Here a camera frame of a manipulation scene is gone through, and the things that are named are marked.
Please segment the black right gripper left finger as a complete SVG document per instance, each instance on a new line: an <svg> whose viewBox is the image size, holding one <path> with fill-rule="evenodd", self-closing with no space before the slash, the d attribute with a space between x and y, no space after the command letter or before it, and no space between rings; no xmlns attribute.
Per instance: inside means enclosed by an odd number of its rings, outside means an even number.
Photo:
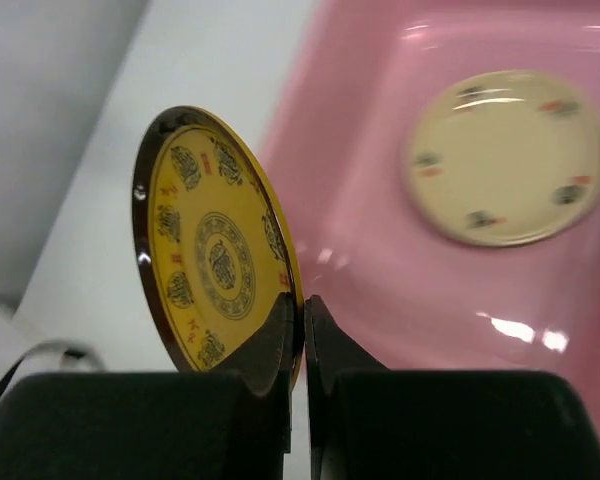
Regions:
<svg viewBox="0 0 600 480"><path fill-rule="evenodd" d="M279 479L290 449L294 305L206 373L0 382L0 479Z"/></svg>

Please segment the cream plate small motifs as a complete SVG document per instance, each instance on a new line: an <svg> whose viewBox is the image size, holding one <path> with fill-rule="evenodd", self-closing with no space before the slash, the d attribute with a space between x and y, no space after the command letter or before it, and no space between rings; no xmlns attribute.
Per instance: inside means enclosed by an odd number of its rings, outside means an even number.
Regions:
<svg viewBox="0 0 600 480"><path fill-rule="evenodd" d="M403 181L451 239L485 247L544 240L600 203L600 110L575 85L538 71L468 78L423 110Z"/></svg>

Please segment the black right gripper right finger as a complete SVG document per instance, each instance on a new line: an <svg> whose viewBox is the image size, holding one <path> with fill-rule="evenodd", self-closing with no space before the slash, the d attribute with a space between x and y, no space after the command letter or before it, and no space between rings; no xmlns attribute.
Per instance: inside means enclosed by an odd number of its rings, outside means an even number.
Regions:
<svg viewBox="0 0 600 480"><path fill-rule="evenodd" d="M563 378L391 370L304 307L315 479L600 479L600 439Z"/></svg>

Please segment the yellow patterned plate front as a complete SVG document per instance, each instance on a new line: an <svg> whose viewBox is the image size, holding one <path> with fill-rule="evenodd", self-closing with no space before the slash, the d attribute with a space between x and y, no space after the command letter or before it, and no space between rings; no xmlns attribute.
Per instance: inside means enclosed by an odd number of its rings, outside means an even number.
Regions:
<svg viewBox="0 0 600 480"><path fill-rule="evenodd" d="M257 395L292 385L304 295L291 235L266 174L224 121L193 106L156 116L131 200L143 292L173 365L231 372Z"/></svg>

